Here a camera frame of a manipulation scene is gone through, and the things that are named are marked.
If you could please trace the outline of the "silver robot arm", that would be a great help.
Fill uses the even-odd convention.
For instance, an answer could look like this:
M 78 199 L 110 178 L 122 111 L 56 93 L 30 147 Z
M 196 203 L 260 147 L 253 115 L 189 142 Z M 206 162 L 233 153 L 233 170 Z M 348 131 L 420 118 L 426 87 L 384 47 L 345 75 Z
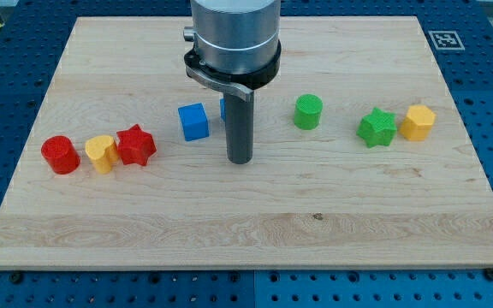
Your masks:
M 186 74 L 202 86 L 253 101 L 254 90 L 278 71 L 277 0 L 192 0 L 193 24 L 183 31 L 193 48 Z

